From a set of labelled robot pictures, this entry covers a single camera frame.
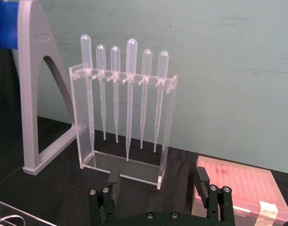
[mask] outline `box lid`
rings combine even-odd
[[[260,201],[275,204],[278,209],[276,221],[288,221],[288,207],[269,170],[241,165],[228,161],[199,156],[197,166],[206,169],[210,184],[232,189],[234,210],[259,215]],[[196,189],[195,198],[200,199]]]

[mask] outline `light green wall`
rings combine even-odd
[[[153,70],[169,52],[169,75],[180,74],[171,146],[288,172],[288,0],[40,2],[67,68],[81,62],[84,33],[122,58],[137,39]],[[45,74],[39,101],[40,116],[68,120]]]

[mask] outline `screw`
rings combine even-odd
[[[152,219],[153,218],[153,213],[149,212],[149,213],[147,213],[146,216],[147,216],[148,219]]]
[[[176,219],[178,217],[178,213],[177,212],[172,212],[171,213],[171,217]]]
[[[90,191],[89,191],[89,194],[90,195],[94,195],[96,193],[96,190],[95,189],[91,189]]]
[[[212,191],[216,191],[216,186],[215,186],[215,185],[211,185],[211,186],[210,186],[210,189],[211,189]]]
[[[109,191],[108,187],[105,187],[102,192],[107,193]]]
[[[224,191],[225,191],[225,192],[230,192],[231,189],[230,189],[229,187],[224,187]]]

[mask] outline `transfer pipette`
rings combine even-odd
[[[168,72],[168,64],[169,64],[169,55],[168,52],[162,51],[159,54],[159,62],[158,62],[158,96],[157,96],[157,109],[155,114],[155,122],[154,122],[154,147],[153,152],[156,152],[157,140],[160,129],[160,121],[161,121],[161,112],[162,112],[162,102],[163,102],[163,83],[167,78]]]
[[[106,140],[105,124],[106,124],[106,104],[105,104],[105,81],[103,80],[106,70],[106,51],[103,45],[96,47],[96,62],[99,73],[99,87],[100,87],[100,106],[101,106],[101,120],[103,129],[103,139]]]
[[[114,123],[115,123],[115,134],[116,143],[118,143],[118,122],[119,122],[119,84],[117,79],[120,74],[120,49],[118,46],[111,48],[111,71],[113,76],[113,92],[114,92]]]
[[[143,52],[142,58],[142,80],[140,83],[142,85],[142,102],[141,102],[141,118],[140,118],[140,128],[141,128],[141,145],[140,148],[143,149],[143,136],[146,121],[146,106],[147,106],[147,83],[152,73],[152,52],[150,49],[146,49]]]
[[[127,42],[126,48],[126,75],[128,79],[127,86],[127,120],[126,120],[126,161],[128,161],[130,140],[131,140],[131,123],[133,116],[133,85],[134,76],[136,73],[136,52],[138,43],[135,39],[130,39]]]
[[[93,68],[92,61],[92,47],[91,47],[91,38],[84,34],[80,38],[81,44],[81,55],[83,69],[90,75],[91,69]],[[88,99],[88,123],[89,123],[89,133],[91,140],[91,148],[94,151],[94,142],[95,142],[95,126],[94,126],[94,109],[93,109],[93,93],[92,93],[92,80],[87,79],[87,99]]]

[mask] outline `pipette rack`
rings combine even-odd
[[[106,136],[106,141],[102,138],[97,142],[98,134],[93,130],[102,130],[102,120],[100,115],[99,80],[101,81],[100,70],[90,68],[88,64],[80,64],[69,68],[72,88],[72,99],[74,108],[74,119],[76,123],[76,136],[79,152],[80,168],[84,167],[107,172],[119,170],[121,177],[148,183],[160,189],[164,178],[168,145],[171,132],[174,103],[176,96],[176,86],[178,75],[172,78],[162,78],[151,76],[149,80],[143,82],[143,75],[134,74],[133,80],[125,72],[119,72],[116,81],[119,84],[119,135],[126,135],[127,121],[127,88],[128,84],[134,87],[133,94],[133,117],[132,117],[132,144],[130,146],[129,160],[126,160],[125,139],[120,136],[119,143],[112,135]],[[113,117],[113,79],[114,72],[104,70],[102,80],[105,81],[106,95],[106,130],[114,134]],[[154,122],[156,114],[157,91],[161,87],[164,99],[161,105],[160,133],[158,138],[157,152],[153,152],[153,144],[144,143],[144,149],[140,150],[140,111],[142,86],[148,87],[146,128],[144,138],[153,142],[154,127],[147,122]]]

